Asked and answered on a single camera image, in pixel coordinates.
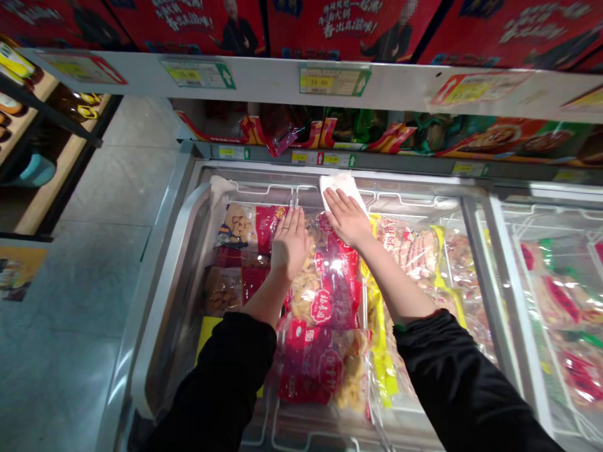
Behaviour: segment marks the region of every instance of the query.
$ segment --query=floor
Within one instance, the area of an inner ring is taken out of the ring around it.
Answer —
[[[123,98],[25,300],[0,302],[3,452],[94,450],[177,131],[161,100]]]

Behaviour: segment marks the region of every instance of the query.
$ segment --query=person on poster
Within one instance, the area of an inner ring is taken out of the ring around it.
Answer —
[[[550,50],[537,55],[532,50],[525,59],[525,64],[533,65],[534,69],[558,70],[567,68],[600,39],[603,22],[572,39],[569,39]]]
[[[410,37],[413,34],[412,27],[408,24],[416,11],[418,0],[408,0],[400,11],[399,20],[396,24],[383,33],[375,43],[368,47],[360,41],[360,53],[365,57],[374,57],[373,62],[395,63],[408,51]]]
[[[228,22],[224,25],[222,42],[209,36],[215,45],[225,51],[233,52],[237,57],[253,57],[258,48],[258,39],[248,21],[239,17],[236,0],[224,0],[224,9],[228,13]]]
[[[67,0],[73,8],[73,20],[82,32],[78,37],[91,44],[100,45],[103,50],[122,50],[119,32],[103,19],[99,13],[84,8],[77,0]]]

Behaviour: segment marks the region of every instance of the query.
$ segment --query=white tissue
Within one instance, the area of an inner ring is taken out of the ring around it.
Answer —
[[[341,188],[346,195],[351,196],[358,202],[367,216],[369,215],[369,212],[366,210],[366,206],[364,205],[364,201],[362,201],[362,197],[360,196],[360,192],[358,191],[358,187],[356,187],[356,181],[352,177],[352,171],[341,171],[334,176],[320,177],[320,194],[322,195],[322,203],[325,205],[325,210],[330,212],[331,209],[327,205],[325,195],[323,194],[328,187],[331,187],[333,191]]]

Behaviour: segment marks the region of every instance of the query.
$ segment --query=store shelf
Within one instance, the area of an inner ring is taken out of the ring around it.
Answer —
[[[155,53],[126,53],[92,51],[123,77],[127,85],[78,83],[58,72],[38,56],[39,50],[20,49],[26,58],[54,74],[61,82],[79,92],[132,94],[152,97],[184,99],[222,99],[283,104],[328,105],[382,110],[414,110],[512,116],[556,121],[603,123],[603,112],[585,113],[561,110],[560,106],[603,84],[601,75],[584,75],[552,71],[532,71],[532,76],[507,96],[496,102],[474,102],[454,107],[434,107],[431,99],[458,74],[487,72],[523,72],[448,66],[419,66],[372,63],[369,83],[362,97],[312,95],[300,93],[300,67],[305,60],[277,58],[203,57],[159,55]],[[189,58],[196,61],[226,63],[231,71],[236,90],[181,88],[176,85],[160,60],[168,57]],[[358,68],[358,63],[320,62],[328,67]]]
[[[33,93],[38,99],[45,102],[58,84],[59,81],[55,77],[50,75],[48,72],[45,72],[44,77],[40,80],[40,82],[34,85]],[[8,130],[12,133],[12,135],[7,141],[0,144],[0,165],[4,163],[4,160],[6,160],[15,145],[19,142],[37,114],[38,111],[36,109],[29,108],[27,113],[21,117],[8,115],[11,119]]]
[[[223,148],[241,148],[249,151],[249,158],[241,158],[241,161],[292,164],[299,166],[297,161],[292,163],[291,153],[308,153],[310,156],[317,153],[330,153],[339,156],[338,166],[345,170],[369,170],[369,171],[387,171],[389,173],[407,173],[415,175],[428,176],[458,176],[455,171],[455,165],[461,162],[464,165],[485,165],[483,176],[470,177],[476,180],[476,183],[484,185],[497,183],[498,185],[508,186],[526,186],[531,182],[559,182],[560,176],[571,173],[575,178],[563,181],[572,184],[603,186],[603,169],[586,168],[568,168],[562,166],[553,166],[545,164],[532,163],[514,163],[495,160],[463,160],[444,157],[424,157],[412,155],[397,154],[379,154],[368,152],[347,152],[338,149],[288,149],[283,154],[274,158],[268,152],[266,146],[245,146],[233,144],[208,143],[204,141],[192,141],[197,151],[207,159],[226,159],[237,160],[232,155],[226,156],[220,154],[220,147]],[[354,165],[350,166],[349,161],[354,157]]]
[[[86,121],[82,124],[86,130],[92,132],[110,99],[110,95],[104,96],[102,102],[97,107],[99,113],[98,120]],[[14,230],[16,234],[36,234],[87,143],[85,138],[76,135],[71,135],[69,137],[69,140],[63,147],[63,150],[57,159],[57,172],[50,182],[38,189],[36,195],[29,204],[29,207]]]

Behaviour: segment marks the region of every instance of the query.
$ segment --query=hand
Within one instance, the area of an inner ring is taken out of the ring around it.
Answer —
[[[369,217],[354,198],[347,196],[341,188],[334,192],[329,187],[324,195],[331,209],[326,212],[327,218],[346,245],[358,250],[367,240],[374,240]]]
[[[310,254],[310,236],[300,207],[291,208],[282,219],[272,242],[270,273],[292,282]]]

